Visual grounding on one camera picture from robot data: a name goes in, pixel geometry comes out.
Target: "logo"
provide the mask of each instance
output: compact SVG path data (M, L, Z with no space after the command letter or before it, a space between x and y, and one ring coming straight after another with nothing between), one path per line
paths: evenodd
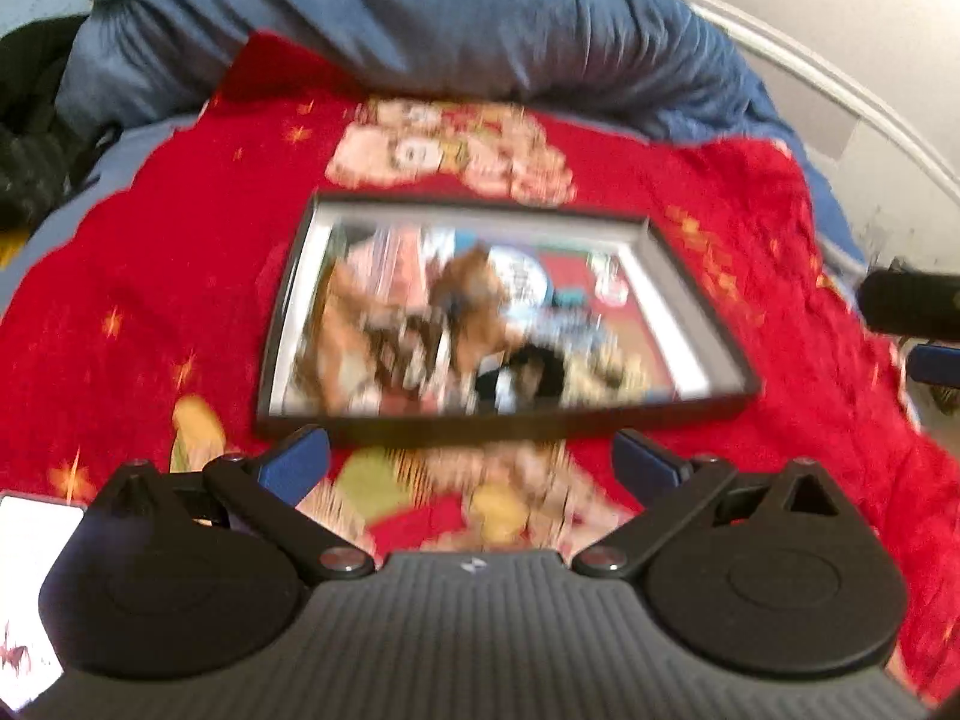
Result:
M478 557L473 557L469 562L460 563L460 567L466 571L467 574L476 576L487 567L487 562L486 560L480 560Z

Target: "bedding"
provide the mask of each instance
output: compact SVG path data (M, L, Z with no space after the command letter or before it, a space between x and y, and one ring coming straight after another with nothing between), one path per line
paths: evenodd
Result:
M824 279L805 179L771 143L669 148L516 106L391 103L306 50L254 37L198 124L159 148L131 189L93 209L17 291L0 324L0 379L16 394L0 436L8 459L0 488L89 500L130 458L166 469L168 457L190 464L223 449L261 450L251 430L260 354L306 200L318 188L484 196L488 185L469 173L482 155L470 157L469 146L466 162L413 173L398 172L388 152L354 148L364 128L383 130L385 143L405 127L436 137L420 128L447 115L497 142L533 133L528 145L536 147L522 151L497 196L644 213L664 229L764 390L735 420L654 438L747 470L778 469L795 456L822 461L908 579L901 648L911 678L933 698L946 695L960 673L960 474L906 418L890 343L866 333ZM440 146L452 153L457 143L440 138ZM480 466L503 466L501 497L520 455L541 453L535 467L565 480L563 501L578 491L573 511L560 503L568 551L637 508L613 480L606 440L461 451L473 453L471 466L478 451ZM384 464L392 480L404 480L406 502L389 500L396 489L375 505L352 493L372 464L381 482ZM491 504L492 480L481 480L467 503L463 482L443 483L444 464L416 453L342 451L326 484L336 487L343 474L335 493L346 501L323 488L311 511L336 509L381 554L474 543L469 520L488 506L502 512L503 501ZM479 488L488 494L474 506ZM538 532L532 522L527 530L525 538Z
M159 124L133 127L123 133L119 142L98 160L73 199L49 215L16 256L11 257L11 261L0 269L0 319L3 319L13 293L26 272L42 257L69 241L80 220L94 205L130 186L133 175L154 148L176 129L189 127L195 118L191 115L171 117Z
M862 259L827 180L718 29L677 0L94 0L58 110L82 135L197 110L255 29L371 88L516 100L701 143L781 140L818 229Z

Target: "metal screw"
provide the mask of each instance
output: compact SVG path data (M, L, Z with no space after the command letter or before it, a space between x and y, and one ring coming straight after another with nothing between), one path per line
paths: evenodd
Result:
M329 571L349 574L367 564L367 554L356 547L330 547L320 554L320 565Z
M627 555L616 547L592 546L580 552L580 562L595 571L618 571L627 565Z

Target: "blue object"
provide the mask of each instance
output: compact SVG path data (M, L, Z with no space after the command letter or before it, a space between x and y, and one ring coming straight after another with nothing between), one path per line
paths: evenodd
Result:
M915 382L960 389L960 349L921 343L906 358L906 375Z
M256 29L388 92L516 100L656 141L780 139L818 230L862 260L760 79L678 0L94 0L56 105L86 135L196 110Z
M306 428L257 459L256 480L277 498L296 506L330 468L330 441L325 430Z
M620 430L611 447L613 477L645 509L693 475L689 461L656 445L636 430Z

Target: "black frame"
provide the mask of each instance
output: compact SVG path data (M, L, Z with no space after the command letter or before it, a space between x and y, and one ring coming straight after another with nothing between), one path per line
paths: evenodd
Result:
M500 214L549 214L556 217L588 218L598 221L617 221L645 225L669 264L680 277L696 307L707 319L712 331L731 357L744 386L741 391L723 392L705 398L671 400L612 406L601 409L531 408L518 413L474 413L473 415L405 415L405 416L341 416L276 415L270 413L272 381L277 369L277 351L290 303L296 269L301 261L307 232L318 204L324 202L384 203L392 207L424 206L463 209ZM316 425L328 431L333 445L390 446L392 448L419 448L432 446L477 445L509 440L552 442L568 437L611 436L620 428L654 430L689 424L702 420L731 418L743 410L760 392L760 380L752 370L746 355L733 334L723 324L712 303L703 294L696 280L680 261L666 238L648 217L584 213L568 209L544 209L497 202L459 201L432 196L378 196L377 194L316 194L306 206L304 218L296 230L293 245L287 257L277 301L272 313L270 330L264 347L260 368L260 383L256 397L256 429L264 437L289 436L306 425Z

